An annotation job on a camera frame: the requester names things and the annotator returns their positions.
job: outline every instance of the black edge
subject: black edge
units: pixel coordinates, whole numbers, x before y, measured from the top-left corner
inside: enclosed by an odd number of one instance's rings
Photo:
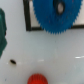
[[[26,31],[31,31],[29,0],[23,0]]]

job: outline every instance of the white wall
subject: white wall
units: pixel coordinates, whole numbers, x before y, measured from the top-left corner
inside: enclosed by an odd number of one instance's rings
[[[59,35],[26,32],[22,0],[0,0],[0,7],[6,13],[8,42],[0,60],[0,84],[27,84],[33,73],[44,74],[49,84],[84,83],[84,29]]]

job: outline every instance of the small black dot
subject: small black dot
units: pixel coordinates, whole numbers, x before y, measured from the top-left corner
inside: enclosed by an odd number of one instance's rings
[[[10,62],[11,62],[12,64],[16,65],[16,61],[15,61],[15,60],[11,59]]]

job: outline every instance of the black line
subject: black line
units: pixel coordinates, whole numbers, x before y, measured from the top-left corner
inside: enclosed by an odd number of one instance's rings
[[[31,31],[29,1],[28,0],[23,0],[23,5],[24,5],[24,15],[25,15],[26,31]]]
[[[84,25],[74,25],[71,29],[84,29]]]

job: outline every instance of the dark spot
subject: dark spot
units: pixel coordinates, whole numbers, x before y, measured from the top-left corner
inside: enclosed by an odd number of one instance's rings
[[[10,60],[10,63],[12,63],[12,64],[16,65],[16,61],[15,61],[15,60],[13,60],[13,59],[11,59],[11,60]]]
[[[5,81],[7,81],[7,79],[5,79]]]

